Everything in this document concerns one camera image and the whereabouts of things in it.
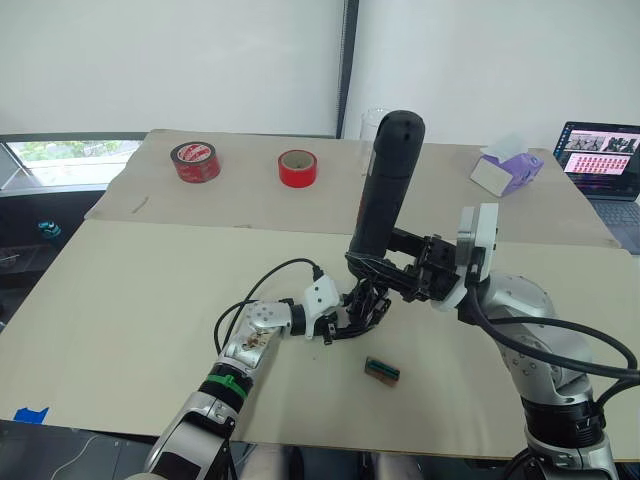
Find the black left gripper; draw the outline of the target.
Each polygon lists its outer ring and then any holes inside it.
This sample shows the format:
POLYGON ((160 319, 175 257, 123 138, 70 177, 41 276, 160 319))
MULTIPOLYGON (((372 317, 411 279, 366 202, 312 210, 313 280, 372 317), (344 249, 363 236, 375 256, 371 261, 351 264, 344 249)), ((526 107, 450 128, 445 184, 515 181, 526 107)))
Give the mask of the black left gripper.
POLYGON ((322 339, 325 345, 331 345, 339 340, 357 338, 376 328, 376 325, 351 326, 347 311, 357 310, 360 297, 358 291, 343 294, 343 307, 334 308, 322 316, 322 339))

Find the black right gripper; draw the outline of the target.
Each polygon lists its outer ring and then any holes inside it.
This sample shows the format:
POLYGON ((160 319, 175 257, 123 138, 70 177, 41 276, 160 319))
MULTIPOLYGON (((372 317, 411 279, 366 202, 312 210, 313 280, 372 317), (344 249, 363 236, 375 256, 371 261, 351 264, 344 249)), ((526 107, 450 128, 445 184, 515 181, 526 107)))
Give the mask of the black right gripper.
POLYGON ((442 301, 460 278, 456 273, 456 247, 440 236, 419 236, 393 228, 387 250, 410 255, 414 262, 401 270, 382 257, 346 253, 348 270, 358 280, 396 291, 407 302, 442 301))

